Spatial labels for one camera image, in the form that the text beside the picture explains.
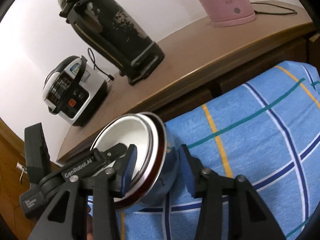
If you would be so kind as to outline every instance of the hand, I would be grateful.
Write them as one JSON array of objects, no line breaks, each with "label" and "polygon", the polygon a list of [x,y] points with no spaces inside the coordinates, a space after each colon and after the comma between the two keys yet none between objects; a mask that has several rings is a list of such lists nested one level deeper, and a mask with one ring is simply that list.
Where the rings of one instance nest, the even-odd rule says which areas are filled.
[{"label": "hand", "polygon": [[91,211],[91,208],[87,207],[87,240],[93,240],[93,234],[92,234],[92,216],[89,214]]}]

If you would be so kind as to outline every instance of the power cord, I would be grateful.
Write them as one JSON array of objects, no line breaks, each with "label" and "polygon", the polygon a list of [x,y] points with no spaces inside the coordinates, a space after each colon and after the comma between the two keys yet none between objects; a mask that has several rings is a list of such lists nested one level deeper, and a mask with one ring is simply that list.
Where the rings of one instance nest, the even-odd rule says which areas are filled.
[{"label": "power cord", "polygon": [[88,55],[89,55],[89,58],[91,59],[92,63],[93,63],[93,70],[95,70],[95,68],[97,68],[99,71],[101,71],[103,74],[105,74],[109,79],[110,81],[113,81],[115,80],[115,78],[113,77],[113,75],[111,74],[107,74],[105,73],[104,71],[102,71],[96,64],[96,58],[94,57],[94,53],[92,51],[91,48],[88,48]]},{"label": "power cord", "polygon": [[283,7],[283,6],[280,6],[280,5],[276,5],[276,4],[271,4],[271,3],[263,3],[263,2],[252,2],[252,4],[265,4],[265,5],[271,5],[271,6],[275,6],[275,7],[278,7],[278,8],[282,8],[282,9],[286,9],[286,10],[289,10],[291,12],[287,12],[287,13],[270,13],[270,12],[260,12],[260,11],[256,11],[254,10],[254,12],[256,14],[269,14],[269,15],[295,15],[295,14],[298,14],[296,10],[294,9],[291,9],[291,8],[287,8],[287,7]]}]

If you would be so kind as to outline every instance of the brown rim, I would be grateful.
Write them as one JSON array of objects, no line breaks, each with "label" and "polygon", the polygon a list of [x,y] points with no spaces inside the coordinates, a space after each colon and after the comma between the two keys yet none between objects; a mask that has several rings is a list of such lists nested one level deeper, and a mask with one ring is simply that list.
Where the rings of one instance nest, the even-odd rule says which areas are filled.
[{"label": "brown rim", "polygon": [[134,192],[132,195],[130,195],[129,197],[123,200],[115,202],[116,209],[125,209],[137,203],[144,196],[144,194],[152,187],[159,173],[159,169],[162,166],[162,160],[164,157],[164,146],[165,146],[164,130],[162,128],[162,125],[156,119],[156,117],[152,115],[148,115],[148,117],[154,122],[157,128],[158,137],[159,137],[159,146],[158,146],[155,164],[153,165],[148,178],[145,180],[145,182],[141,185],[141,187],[136,192]]}]

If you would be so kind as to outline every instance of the black thermos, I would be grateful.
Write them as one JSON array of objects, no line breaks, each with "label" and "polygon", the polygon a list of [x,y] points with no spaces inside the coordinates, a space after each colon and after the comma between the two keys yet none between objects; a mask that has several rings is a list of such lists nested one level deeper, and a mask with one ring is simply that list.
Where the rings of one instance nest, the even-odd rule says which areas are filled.
[{"label": "black thermos", "polygon": [[60,16],[134,85],[147,78],[164,54],[115,0],[58,0]]}]

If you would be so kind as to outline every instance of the green stripe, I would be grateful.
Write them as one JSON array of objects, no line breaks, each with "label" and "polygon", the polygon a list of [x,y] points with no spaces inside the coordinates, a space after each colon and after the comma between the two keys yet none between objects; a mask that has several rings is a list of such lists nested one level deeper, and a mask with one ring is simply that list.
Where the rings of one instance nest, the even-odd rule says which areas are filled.
[{"label": "green stripe", "polygon": [[310,217],[308,217],[303,223],[298,225],[294,230],[292,230],[289,234],[285,236],[285,238],[288,238],[289,236],[292,236],[295,232],[297,232],[300,228],[302,228],[306,223],[308,223],[310,220]]},{"label": "green stripe", "polygon": [[311,86],[313,86],[313,88],[315,87],[315,85],[317,85],[317,84],[320,84],[320,81],[318,80],[318,81],[315,81],[315,82],[313,82],[313,83],[311,83]]},{"label": "green stripe", "polygon": [[292,88],[290,88],[290,90],[288,90],[285,94],[283,94],[281,97],[279,97],[277,100],[273,101],[271,104],[267,105],[266,107],[260,109],[259,111],[255,112],[254,114],[252,114],[252,115],[250,115],[250,116],[248,116],[248,117],[246,117],[246,118],[244,118],[244,119],[242,119],[242,120],[240,120],[238,122],[235,122],[232,125],[224,128],[222,130],[219,130],[219,131],[217,131],[217,132],[215,132],[215,133],[213,133],[213,134],[211,134],[211,135],[209,135],[209,136],[207,136],[207,137],[205,137],[205,138],[203,138],[203,139],[201,139],[201,140],[199,140],[199,141],[197,141],[195,143],[189,144],[188,148],[192,149],[192,148],[194,148],[194,147],[196,147],[196,146],[198,146],[200,144],[203,144],[206,141],[209,141],[210,139],[212,139],[212,138],[214,138],[216,136],[219,136],[219,135],[221,135],[221,134],[223,134],[223,133],[225,133],[227,131],[230,131],[231,129],[233,129],[233,128],[235,128],[235,127],[237,127],[237,126],[239,126],[239,125],[241,125],[241,124],[243,124],[245,122],[248,122],[249,120],[257,117],[259,114],[262,114],[265,111],[271,109],[273,106],[278,104],[281,100],[283,100],[288,95],[290,95],[304,80],[305,80],[305,78],[301,78]]}]

